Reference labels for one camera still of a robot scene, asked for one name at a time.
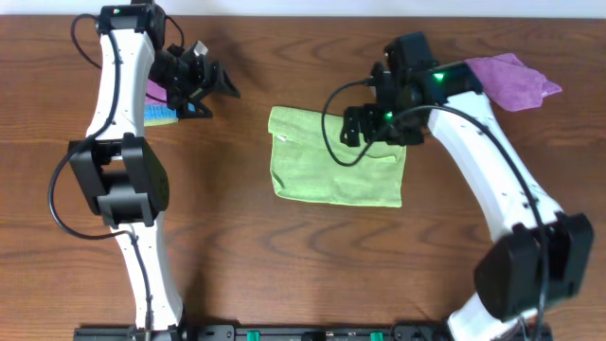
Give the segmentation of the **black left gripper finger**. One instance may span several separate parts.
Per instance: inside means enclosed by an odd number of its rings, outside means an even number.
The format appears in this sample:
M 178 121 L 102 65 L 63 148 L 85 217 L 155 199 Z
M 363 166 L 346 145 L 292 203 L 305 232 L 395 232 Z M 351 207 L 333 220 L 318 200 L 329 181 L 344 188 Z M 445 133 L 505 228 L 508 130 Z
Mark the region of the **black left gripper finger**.
M 177 101 L 176 113 L 178 118 L 212 118 L 212 111 L 203 104 L 203 99 L 210 95 L 210 88 L 199 88 L 187 94 L 181 92 Z
M 212 63 L 211 82 L 208 89 L 211 93 L 217 92 L 236 99 L 241 97 L 240 91 L 230 80 L 226 70 L 219 61 Z

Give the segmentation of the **green microfiber cloth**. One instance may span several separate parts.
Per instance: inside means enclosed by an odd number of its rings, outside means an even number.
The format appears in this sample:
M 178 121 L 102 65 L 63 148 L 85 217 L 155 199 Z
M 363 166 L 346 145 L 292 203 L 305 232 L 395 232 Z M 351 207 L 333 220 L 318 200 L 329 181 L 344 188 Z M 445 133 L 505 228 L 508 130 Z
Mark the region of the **green microfiber cloth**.
M 406 149 L 375 143 L 352 166 L 338 165 L 326 149 L 321 114 L 284 106 L 272 108 L 270 174 L 275 194 L 306 203 L 400 207 Z

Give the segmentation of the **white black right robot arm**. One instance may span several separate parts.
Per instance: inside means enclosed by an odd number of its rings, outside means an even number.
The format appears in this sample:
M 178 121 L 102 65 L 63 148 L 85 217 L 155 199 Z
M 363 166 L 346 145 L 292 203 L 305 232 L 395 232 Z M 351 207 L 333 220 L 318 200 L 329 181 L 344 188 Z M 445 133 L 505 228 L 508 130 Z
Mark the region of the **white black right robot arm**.
M 376 100 L 346 109 L 341 142 L 366 152 L 377 142 L 413 146 L 435 137 L 470 186 L 492 239 L 473 272 L 474 294 L 438 337 L 545 340 L 545 311 L 576 296 L 584 280 L 591 223 L 565 213 L 538 185 L 466 63 L 439 63 L 420 32 L 395 39 L 384 56 L 365 80 Z

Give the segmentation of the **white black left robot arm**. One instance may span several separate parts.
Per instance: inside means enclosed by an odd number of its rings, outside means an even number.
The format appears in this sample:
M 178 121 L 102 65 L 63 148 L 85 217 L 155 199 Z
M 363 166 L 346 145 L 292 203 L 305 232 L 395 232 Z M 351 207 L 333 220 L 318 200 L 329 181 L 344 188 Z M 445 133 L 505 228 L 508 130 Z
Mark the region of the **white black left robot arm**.
M 145 137 L 148 84 L 166 92 L 177 118 L 210 118 L 203 100 L 241 93 L 202 42 L 165 45 L 170 18 L 153 1 L 104 6 L 94 18 L 102 53 L 97 106 L 85 137 L 69 144 L 61 166 L 73 171 L 85 201 L 117 241 L 134 293 L 129 340 L 180 340 L 184 303 L 163 240 L 169 178 Z

